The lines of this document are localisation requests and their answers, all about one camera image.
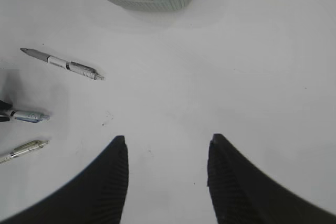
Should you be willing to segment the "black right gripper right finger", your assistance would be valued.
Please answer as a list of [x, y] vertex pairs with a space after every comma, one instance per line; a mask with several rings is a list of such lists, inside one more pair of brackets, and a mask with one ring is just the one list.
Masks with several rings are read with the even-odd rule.
[[218, 223], [335, 223], [252, 164], [223, 135], [208, 150], [207, 185]]

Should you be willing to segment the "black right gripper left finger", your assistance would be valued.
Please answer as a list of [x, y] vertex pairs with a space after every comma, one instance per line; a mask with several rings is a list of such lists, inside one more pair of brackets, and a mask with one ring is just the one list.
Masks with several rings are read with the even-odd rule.
[[128, 148], [119, 135], [74, 179], [3, 222], [120, 223], [128, 186]]

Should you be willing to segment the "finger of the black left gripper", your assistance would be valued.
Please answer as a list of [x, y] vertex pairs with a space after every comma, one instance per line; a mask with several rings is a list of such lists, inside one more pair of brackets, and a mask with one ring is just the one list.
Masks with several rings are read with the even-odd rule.
[[11, 108], [11, 104], [0, 101], [0, 122], [9, 122], [11, 120], [10, 116], [6, 114]]

